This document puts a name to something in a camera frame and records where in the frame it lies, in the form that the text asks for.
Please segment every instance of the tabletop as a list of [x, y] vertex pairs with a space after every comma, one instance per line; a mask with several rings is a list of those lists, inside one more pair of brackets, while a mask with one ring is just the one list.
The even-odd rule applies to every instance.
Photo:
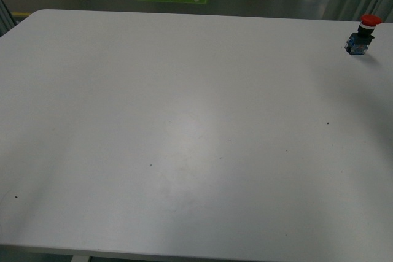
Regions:
[[390, 261], [393, 25], [43, 10], [0, 38], [0, 245]]

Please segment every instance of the yellow object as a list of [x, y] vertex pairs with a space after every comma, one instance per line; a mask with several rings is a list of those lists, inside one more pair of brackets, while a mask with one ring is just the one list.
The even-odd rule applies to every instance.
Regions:
[[19, 18], [27, 18], [28, 16], [31, 15], [29, 12], [12, 12], [11, 13], [13, 17], [19, 17]]

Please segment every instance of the table surface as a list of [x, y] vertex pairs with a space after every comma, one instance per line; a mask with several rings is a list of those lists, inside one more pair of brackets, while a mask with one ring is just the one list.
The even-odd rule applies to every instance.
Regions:
[[351, 56], [357, 26], [34, 13], [0, 39], [0, 245], [390, 261], [393, 25]]

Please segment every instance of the red object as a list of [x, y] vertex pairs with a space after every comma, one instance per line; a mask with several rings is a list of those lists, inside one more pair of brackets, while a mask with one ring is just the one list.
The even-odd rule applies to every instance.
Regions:
[[370, 27], [375, 27], [376, 25], [382, 23], [382, 19], [376, 15], [362, 15], [360, 19], [364, 25]]

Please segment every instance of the red button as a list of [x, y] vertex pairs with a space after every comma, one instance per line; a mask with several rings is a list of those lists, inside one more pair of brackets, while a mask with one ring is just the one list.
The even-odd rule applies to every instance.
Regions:
[[375, 27], [376, 25], [382, 23], [381, 18], [377, 17], [376, 15], [362, 15], [360, 19], [364, 25], [370, 27]]

